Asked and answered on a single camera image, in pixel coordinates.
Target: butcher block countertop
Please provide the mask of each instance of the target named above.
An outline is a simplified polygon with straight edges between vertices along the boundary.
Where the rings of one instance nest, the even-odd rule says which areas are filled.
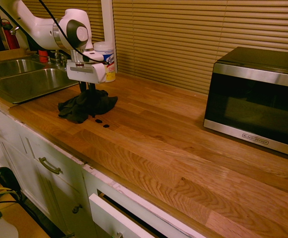
[[[206,237],[288,238],[288,156],[204,128],[206,95],[121,73],[97,89],[119,100],[82,124],[57,109],[78,86],[9,112]]]

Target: sink basin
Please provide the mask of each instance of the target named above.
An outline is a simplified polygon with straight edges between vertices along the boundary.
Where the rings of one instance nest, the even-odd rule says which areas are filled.
[[[16,76],[0,78],[0,97],[21,103],[77,84],[67,73],[57,68],[46,68]]]
[[[44,67],[44,64],[32,61],[30,59],[17,59],[0,62],[0,78],[17,75],[29,71],[35,71]]]

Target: microwave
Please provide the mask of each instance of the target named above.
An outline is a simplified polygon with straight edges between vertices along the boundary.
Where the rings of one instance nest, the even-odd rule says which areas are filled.
[[[204,127],[288,154],[288,52],[238,47],[216,61]]]

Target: black cloth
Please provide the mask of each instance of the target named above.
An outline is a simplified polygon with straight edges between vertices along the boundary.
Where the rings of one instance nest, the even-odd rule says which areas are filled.
[[[83,123],[88,115],[102,115],[114,108],[118,97],[108,97],[104,90],[90,90],[81,92],[78,96],[71,98],[64,103],[58,104],[61,118],[66,118],[77,123]]]

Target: window blinds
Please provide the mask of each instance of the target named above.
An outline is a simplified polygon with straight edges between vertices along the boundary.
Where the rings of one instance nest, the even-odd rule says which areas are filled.
[[[38,0],[23,0],[23,2],[35,16],[50,18]],[[101,0],[44,0],[44,3],[55,18],[63,17],[68,8],[86,11],[91,24],[92,42],[104,41]]]
[[[120,72],[207,93],[237,46],[288,51],[288,0],[113,0]]]

